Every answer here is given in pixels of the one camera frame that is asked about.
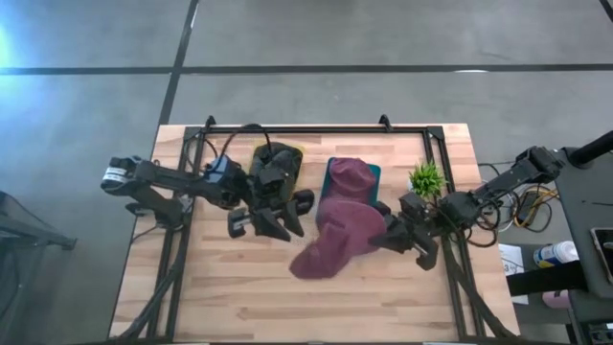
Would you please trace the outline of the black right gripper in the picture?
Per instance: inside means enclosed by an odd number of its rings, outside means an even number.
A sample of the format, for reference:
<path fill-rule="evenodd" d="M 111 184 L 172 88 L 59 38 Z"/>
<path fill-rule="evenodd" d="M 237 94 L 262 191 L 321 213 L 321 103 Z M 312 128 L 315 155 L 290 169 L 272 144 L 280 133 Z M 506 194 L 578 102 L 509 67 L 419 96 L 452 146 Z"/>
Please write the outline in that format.
<path fill-rule="evenodd" d="M 430 215 L 428 203 L 419 195 L 410 192 L 399 198 L 401 216 L 408 221 L 414 232 L 427 236 L 415 240 L 415 248 L 419 252 L 416 262 L 423 270 L 430 270 L 437 264 L 438 244 L 431 238 L 441 234 L 437 222 Z M 407 250 L 407 230 L 404 223 L 393 215 L 383 217 L 386 230 L 369 238 L 369 244 L 378 248 L 388 249 L 399 254 Z"/>

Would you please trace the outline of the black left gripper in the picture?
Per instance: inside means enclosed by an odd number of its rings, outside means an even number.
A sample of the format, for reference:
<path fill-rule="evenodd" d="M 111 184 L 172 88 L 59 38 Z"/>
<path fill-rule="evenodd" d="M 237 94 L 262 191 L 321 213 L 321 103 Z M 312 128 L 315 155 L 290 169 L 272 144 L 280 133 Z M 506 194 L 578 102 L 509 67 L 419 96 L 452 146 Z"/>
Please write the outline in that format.
<path fill-rule="evenodd" d="M 289 242 L 292 234 L 305 235 L 300 216 L 308 214 L 314 205 L 311 190 L 294 193 L 289 200 L 233 210 L 227 217 L 228 234 L 232 239 L 246 234 L 245 226 L 252 225 L 256 236 Z"/>

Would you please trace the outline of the small green potted plant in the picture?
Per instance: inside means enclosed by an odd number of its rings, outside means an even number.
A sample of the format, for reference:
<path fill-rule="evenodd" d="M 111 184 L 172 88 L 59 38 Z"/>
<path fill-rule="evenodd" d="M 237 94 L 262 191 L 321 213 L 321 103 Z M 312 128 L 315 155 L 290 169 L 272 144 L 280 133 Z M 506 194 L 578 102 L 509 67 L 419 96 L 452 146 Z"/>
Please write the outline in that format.
<path fill-rule="evenodd" d="M 434 198 L 442 194 L 442 188 L 446 185 L 446 180 L 432 162 L 418 164 L 409 172 L 411 190 L 418 196 L 424 198 Z"/>

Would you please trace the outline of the yellow translucent plastic bin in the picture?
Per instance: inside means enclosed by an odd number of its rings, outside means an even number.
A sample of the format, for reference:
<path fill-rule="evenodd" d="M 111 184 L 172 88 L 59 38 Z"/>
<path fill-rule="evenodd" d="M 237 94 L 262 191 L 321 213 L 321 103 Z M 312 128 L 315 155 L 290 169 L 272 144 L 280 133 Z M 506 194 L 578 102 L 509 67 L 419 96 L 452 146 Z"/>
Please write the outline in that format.
<path fill-rule="evenodd" d="M 252 200 L 260 204 L 290 200 L 303 157 L 301 149 L 280 142 L 256 147 L 248 173 Z"/>

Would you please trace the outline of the white paper sheet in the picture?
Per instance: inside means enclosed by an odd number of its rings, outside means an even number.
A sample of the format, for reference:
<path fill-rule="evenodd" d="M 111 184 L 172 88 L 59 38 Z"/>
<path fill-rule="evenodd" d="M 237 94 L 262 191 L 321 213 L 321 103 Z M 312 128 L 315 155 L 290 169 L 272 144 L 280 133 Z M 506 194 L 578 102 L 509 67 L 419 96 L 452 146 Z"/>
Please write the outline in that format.
<path fill-rule="evenodd" d="M 525 272 L 520 246 L 500 243 L 498 248 L 506 276 Z"/>

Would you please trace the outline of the black power adapter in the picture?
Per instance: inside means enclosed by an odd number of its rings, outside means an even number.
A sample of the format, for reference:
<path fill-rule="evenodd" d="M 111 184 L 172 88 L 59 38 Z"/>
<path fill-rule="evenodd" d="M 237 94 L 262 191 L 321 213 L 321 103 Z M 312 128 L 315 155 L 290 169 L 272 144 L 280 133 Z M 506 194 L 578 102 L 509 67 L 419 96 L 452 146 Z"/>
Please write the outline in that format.
<path fill-rule="evenodd" d="M 528 191 L 520 198 L 520 204 L 518 207 L 518 211 L 516 214 L 516 220 L 518 223 L 531 223 L 532 222 L 532 213 L 533 206 L 540 198 L 540 192 L 537 191 Z"/>

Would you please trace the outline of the white spray can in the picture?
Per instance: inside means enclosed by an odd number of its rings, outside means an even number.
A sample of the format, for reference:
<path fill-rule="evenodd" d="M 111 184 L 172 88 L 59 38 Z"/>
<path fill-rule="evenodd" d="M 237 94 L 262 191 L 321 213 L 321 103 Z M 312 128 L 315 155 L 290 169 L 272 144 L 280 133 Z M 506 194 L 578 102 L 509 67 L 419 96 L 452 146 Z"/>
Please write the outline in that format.
<path fill-rule="evenodd" d="M 534 263 L 540 268 L 548 268 L 578 261 L 579 255 L 572 241 L 561 241 L 536 249 Z"/>

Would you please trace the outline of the pink object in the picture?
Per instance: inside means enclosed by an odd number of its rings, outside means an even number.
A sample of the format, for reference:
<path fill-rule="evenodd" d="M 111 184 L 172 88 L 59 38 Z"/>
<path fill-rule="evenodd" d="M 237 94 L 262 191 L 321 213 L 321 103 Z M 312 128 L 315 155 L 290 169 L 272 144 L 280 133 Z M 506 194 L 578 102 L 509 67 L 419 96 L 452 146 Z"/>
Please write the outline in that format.
<path fill-rule="evenodd" d="M 571 305 L 568 289 L 544 292 L 542 301 L 551 309 L 568 309 Z"/>

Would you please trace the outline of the grey side cart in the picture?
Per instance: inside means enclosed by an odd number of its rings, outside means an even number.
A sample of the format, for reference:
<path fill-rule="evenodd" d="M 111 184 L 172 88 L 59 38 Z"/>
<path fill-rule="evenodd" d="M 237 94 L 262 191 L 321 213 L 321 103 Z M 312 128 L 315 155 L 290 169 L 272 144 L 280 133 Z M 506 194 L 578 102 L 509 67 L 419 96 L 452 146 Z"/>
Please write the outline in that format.
<path fill-rule="evenodd" d="M 562 162 L 556 188 L 579 258 L 546 268 L 543 276 L 553 289 L 584 289 L 613 299 L 613 283 L 592 236 L 594 228 L 613 229 L 613 154 L 596 158 L 586 169 L 573 166 L 563 149 L 551 154 Z"/>

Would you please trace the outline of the dark tablet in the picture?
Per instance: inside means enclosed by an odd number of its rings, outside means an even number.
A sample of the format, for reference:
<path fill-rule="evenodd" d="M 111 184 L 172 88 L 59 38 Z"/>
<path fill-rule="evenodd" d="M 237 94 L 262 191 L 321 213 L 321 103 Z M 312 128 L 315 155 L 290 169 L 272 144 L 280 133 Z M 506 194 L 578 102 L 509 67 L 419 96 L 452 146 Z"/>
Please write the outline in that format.
<path fill-rule="evenodd" d="M 607 281 L 613 285 L 613 228 L 595 227 L 590 230 Z"/>

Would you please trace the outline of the black pole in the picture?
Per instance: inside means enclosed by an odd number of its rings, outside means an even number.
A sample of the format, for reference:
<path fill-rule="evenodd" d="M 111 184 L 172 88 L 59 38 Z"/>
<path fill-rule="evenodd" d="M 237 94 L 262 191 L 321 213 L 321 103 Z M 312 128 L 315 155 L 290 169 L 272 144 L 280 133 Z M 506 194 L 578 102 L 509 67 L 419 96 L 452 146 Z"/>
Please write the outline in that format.
<path fill-rule="evenodd" d="M 579 169 L 587 169 L 592 162 L 613 150 L 613 130 L 606 132 L 601 137 L 591 141 L 580 148 L 566 148 L 568 161 Z"/>

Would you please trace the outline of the black floor stand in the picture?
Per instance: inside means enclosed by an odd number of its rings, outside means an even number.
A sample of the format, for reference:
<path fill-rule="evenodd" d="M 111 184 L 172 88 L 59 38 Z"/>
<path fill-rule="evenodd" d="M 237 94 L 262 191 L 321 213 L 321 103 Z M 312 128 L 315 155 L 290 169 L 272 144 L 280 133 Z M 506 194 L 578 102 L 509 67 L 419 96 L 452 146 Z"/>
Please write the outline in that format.
<path fill-rule="evenodd" d="M 0 345 L 8 345 L 47 247 L 73 250 L 76 242 L 0 191 Z"/>

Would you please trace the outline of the black metal table frame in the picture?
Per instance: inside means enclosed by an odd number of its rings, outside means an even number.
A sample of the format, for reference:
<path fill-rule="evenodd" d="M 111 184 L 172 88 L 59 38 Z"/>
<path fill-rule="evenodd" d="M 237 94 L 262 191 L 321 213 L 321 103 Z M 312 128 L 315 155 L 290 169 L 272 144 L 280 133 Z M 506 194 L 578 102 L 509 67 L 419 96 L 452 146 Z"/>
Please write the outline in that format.
<path fill-rule="evenodd" d="M 382 169 L 379 197 L 391 206 L 405 192 L 408 174 L 428 159 L 448 167 L 460 190 L 480 184 L 467 126 L 276 125 L 235 134 L 214 126 L 204 146 L 193 146 L 202 165 L 226 150 L 248 165 L 267 140 L 300 148 L 304 161 L 298 185 L 319 192 L 328 160 L 358 157 Z M 144 343 L 332 343 L 455 341 L 475 334 L 465 294 L 449 284 L 445 267 L 429 271 L 412 253 L 380 250 L 358 258 L 335 278 L 301 281 L 288 269 L 304 241 L 275 241 L 247 234 L 233 240 L 225 213 L 204 200 L 194 205 L 187 234 L 166 234 L 150 217 L 135 225 L 138 240 L 128 251 L 109 334 L 118 338 L 144 308 L 180 244 L 187 262 L 178 285 L 164 297 Z"/>

